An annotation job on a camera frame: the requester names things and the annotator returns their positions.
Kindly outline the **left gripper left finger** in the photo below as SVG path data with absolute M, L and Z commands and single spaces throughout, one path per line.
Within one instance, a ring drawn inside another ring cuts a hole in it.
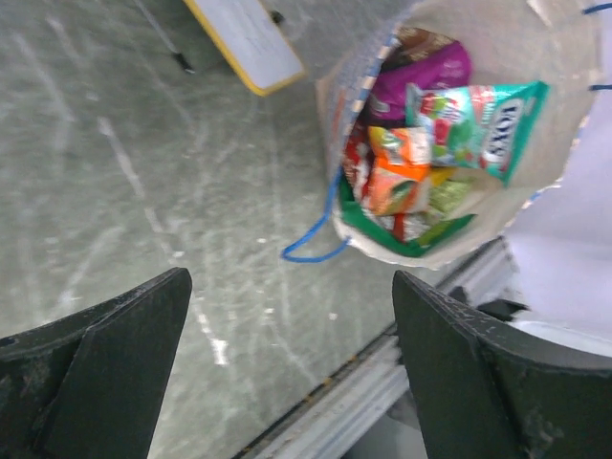
M 188 269 L 173 268 L 2 338 L 2 457 L 146 457 L 191 291 Z

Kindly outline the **brown Kettle chips bag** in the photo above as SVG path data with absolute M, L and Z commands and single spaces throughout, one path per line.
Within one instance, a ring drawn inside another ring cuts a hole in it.
M 382 64 L 383 73 L 422 61 L 455 42 L 455 39 L 420 28 L 402 26 L 393 51 Z

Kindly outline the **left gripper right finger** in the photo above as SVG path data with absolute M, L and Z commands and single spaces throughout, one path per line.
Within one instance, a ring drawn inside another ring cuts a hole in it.
M 393 307 L 430 458 L 608 458 L 611 360 L 537 338 L 397 271 Z

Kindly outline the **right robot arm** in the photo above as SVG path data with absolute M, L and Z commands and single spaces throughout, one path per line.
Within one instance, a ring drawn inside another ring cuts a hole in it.
M 591 354 L 611 354 L 611 93 L 596 102 L 558 187 L 523 210 L 459 284 L 468 304 L 521 309 L 513 327 Z

